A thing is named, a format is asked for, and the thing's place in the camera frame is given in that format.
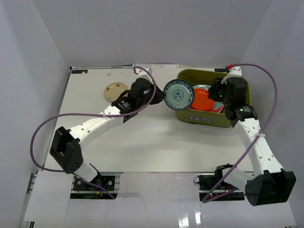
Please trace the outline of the red teal floral plate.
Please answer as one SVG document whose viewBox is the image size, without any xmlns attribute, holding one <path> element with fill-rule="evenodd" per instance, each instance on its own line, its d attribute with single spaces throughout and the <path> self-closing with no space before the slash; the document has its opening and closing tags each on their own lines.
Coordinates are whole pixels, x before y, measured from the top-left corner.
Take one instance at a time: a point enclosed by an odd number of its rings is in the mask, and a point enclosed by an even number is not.
<svg viewBox="0 0 304 228">
<path fill-rule="evenodd" d="M 193 88 L 203 88 L 209 91 L 210 85 L 195 85 Z M 215 102 L 214 106 L 207 110 L 207 112 L 214 112 L 214 113 L 220 113 L 222 109 L 224 108 L 223 103 L 221 102 Z"/>
</svg>

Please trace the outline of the blue white patterned plate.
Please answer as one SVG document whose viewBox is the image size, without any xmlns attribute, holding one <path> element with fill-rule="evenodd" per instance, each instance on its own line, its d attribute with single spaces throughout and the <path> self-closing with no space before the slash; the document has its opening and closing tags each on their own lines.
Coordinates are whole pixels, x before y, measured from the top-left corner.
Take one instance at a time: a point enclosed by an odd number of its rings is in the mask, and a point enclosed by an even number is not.
<svg viewBox="0 0 304 228">
<path fill-rule="evenodd" d="M 172 110 L 188 109 L 194 102 L 195 93 L 192 85 L 182 79 L 169 81 L 163 89 L 164 102 Z"/>
</svg>

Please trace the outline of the orange round plate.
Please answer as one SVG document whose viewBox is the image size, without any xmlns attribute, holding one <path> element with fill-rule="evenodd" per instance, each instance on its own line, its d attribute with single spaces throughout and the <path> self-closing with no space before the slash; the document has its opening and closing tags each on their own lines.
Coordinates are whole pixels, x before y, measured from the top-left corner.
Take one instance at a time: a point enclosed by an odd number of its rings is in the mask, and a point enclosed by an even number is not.
<svg viewBox="0 0 304 228">
<path fill-rule="evenodd" d="M 194 89 L 195 98 L 190 106 L 191 109 L 199 110 L 199 111 L 207 111 L 211 109 L 215 101 L 209 98 L 209 92 L 203 88 L 195 88 Z"/>
</svg>

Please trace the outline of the cream floral small plate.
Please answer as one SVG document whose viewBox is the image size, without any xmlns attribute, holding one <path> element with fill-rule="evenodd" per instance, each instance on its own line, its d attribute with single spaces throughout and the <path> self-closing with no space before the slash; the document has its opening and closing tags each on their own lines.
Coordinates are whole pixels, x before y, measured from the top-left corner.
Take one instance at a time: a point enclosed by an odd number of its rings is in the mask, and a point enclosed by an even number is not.
<svg viewBox="0 0 304 228">
<path fill-rule="evenodd" d="M 128 86 L 125 85 L 122 82 L 114 82 L 109 84 L 105 89 L 104 89 L 104 97 L 106 100 L 109 102 L 113 102 L 116 100 L 122 92 L 128 90 Z"/>
</svg>

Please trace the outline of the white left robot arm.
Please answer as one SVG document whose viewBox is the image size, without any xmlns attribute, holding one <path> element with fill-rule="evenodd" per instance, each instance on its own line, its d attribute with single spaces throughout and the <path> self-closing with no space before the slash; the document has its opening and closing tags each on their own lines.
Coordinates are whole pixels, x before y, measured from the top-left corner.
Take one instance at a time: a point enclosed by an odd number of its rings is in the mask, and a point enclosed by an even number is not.
<svg viewBox="0 0 304 228">
<path fill-rule="evenodd" d="M 132 112 L 144 107 L 152 98 L 150 104 L 158 104 L 165 98 L 165 93 L 156 88 L 145 78 L 138 78 L 131 88 L 122 92 L 104 111 L 101 117 L 91 118 L 69 129 L 59 127 L 50 148 L 50 155 L 67 174 L 75 174 L 84 180 L 91 190 L 100 185 L 98 171 L 90 163 L 84 161 L 82 150 L 94 139 L 106 131 L 119 126 L 136 116 Z"/>
</svg>

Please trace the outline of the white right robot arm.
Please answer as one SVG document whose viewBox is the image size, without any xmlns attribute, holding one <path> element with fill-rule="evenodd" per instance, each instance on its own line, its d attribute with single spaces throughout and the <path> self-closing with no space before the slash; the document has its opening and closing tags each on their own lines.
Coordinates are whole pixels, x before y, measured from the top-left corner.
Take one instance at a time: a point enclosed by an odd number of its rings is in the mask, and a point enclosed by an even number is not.
<svg viewBox="0 0 304 228">
<path fill-rule="evenodd" d="M 215 171 L 215 185 L 226 189 L 232 185 L 245 194 L 252 206 L 284 203 L 296 182 L 295 174 L 286 171 L 272 153 L 260 127 L 253 106 L 246 104 L 247 82 L 241 77 L 215 79 L 209 89 L 210 99 L 222 102 L 225 116 L 241 138 L 245 152 L 235 164 L 221 165 Z M 249 156 L 254 174 L 238 169 Z"/>
</svg>

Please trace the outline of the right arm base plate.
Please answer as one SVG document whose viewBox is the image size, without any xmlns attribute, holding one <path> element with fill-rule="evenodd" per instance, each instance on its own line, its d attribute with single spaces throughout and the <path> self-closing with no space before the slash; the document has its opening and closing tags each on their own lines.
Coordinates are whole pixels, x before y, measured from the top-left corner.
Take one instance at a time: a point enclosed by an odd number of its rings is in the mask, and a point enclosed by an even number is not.
<svg viewBox="0 0 304 228">
<path fill-rule="evenodd" d="M 225 195 L 221 198 L 215 199 L 214 201 L 241 201 L 245 200 L 245 195 L 242 191 L 237 189 L 235 186 L 221 183 L 212 193 L 209 191 L 212 187 L 217 183 L 217 179 L 213 173 L 202 173 L 194 178 L 193 182 L 199 185 L 199 199 L 203 201 L 203 199 L 208 195 L 208 199 L 213 199 L 221 194 L 226 192 L 230 192 L 234 190 L 234 192 Z"/>
</svg>

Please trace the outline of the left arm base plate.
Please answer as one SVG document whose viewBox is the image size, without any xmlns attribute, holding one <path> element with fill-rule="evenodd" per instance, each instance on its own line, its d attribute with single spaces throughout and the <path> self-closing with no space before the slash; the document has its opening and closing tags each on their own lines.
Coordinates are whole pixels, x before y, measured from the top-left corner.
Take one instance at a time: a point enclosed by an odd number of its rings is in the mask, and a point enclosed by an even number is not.
<svg viewBox="0 0 304 228">
<path fill-rule="evenodd" d="M 115 176 L 97 176 L 92 180 L 92 183 L 103 187 L 107 191 L 113 191 L 115 184 Z M 73 190 L 89 191 L 89 190 L 97 190 L 97 187 L 83 183 L 78 177 L 75 177 Z"/>
</svg>

